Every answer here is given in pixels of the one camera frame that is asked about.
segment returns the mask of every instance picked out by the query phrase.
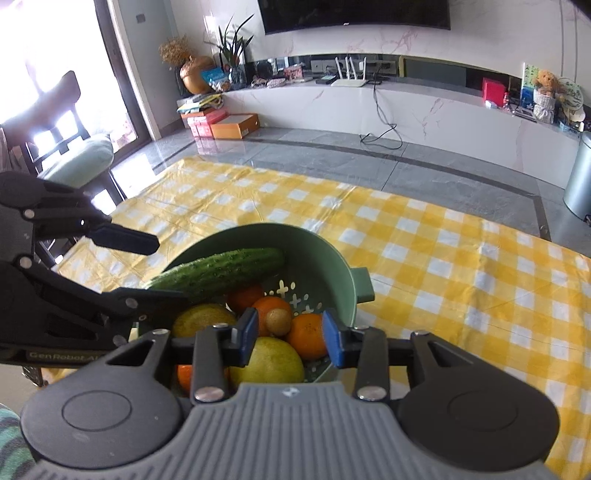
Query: chair backrest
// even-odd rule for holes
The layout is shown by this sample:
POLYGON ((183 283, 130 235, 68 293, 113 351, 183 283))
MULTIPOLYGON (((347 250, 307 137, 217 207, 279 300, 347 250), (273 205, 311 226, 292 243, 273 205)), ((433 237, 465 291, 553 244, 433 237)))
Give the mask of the chair backrest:
POLYGON ((76 112, 76 102, 80 99, 80 86, 73 71, 67 72, 51 90, 43 92, 37 101, 26 111, 12 118, 7 123, 18 125, 11 134, 14 142, 20 145, 27 167, 31 174, 37 175, 43 170, 43 160, 59 151, 67 152, 68 143, 77 137, 86 140, 90 137, 76 112), (58 120, 67 112, 71 112, 76 122, 77 132, 64 139, 56 127, 58 120), (51 132, 56 146, 39 157, 38 148, 33 143, 33 137, 39 133, 51 132))

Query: silver trash can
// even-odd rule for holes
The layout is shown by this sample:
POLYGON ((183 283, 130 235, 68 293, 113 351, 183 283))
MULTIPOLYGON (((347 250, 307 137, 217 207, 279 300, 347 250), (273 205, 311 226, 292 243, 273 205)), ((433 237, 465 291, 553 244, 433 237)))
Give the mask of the silver trash can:
POLYGON ((591 215, 591 132, 583 132, 579 153, 564 191, 564 204, 581 220, 591 215))

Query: green cucumber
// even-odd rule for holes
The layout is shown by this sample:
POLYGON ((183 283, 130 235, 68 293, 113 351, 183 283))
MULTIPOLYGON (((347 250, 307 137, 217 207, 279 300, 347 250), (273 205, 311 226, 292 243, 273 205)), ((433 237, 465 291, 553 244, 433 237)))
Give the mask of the green cucumber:
POLYGON ((256 282, 284 264, 285 256, 278 248, 243 248, 171 268, 146 288, 180 291, 198 303, 256 282))

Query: tablecloth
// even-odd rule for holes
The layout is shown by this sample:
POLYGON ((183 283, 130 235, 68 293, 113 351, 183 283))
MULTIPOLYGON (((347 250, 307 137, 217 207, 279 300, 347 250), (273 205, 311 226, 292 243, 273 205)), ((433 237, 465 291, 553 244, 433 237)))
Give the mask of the tablecloth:
MULTIPOLYGON (((252 222, 303 226, 353 267, 376 299, 358 323, 407 338, 429 330, 545 392, 560 413, 547 465, 578 480, 591 469, 591 261, 481 218, 331 180, 187 158, 113 221, 154 233, 149 257, 80 241, 57 267, 97 291, 141 286, 194 242, 252 222)), ((404 371, 391 368, 394 382, 404 371)))

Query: green plastic basket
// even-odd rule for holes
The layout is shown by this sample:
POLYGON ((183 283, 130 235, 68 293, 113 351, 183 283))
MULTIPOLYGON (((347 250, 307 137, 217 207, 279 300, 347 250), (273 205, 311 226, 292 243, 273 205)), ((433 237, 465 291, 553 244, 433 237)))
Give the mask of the green plastic basket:
MULTIPOLYGON (((280 223, 252 223, 215 233, 185 250, 166 270, 213 254, 263 247, 279 248, 286 257, 285 267, 262 283, 265 294, 290 302, 294 315, 332 307, 343 323, 353 326, 357 304, 375 298, 367 268, 350 268, 322 237, 280 223)), ((336 371, 329 365, 328 361, 307 365, 307 380, 332 380, 336 371)))

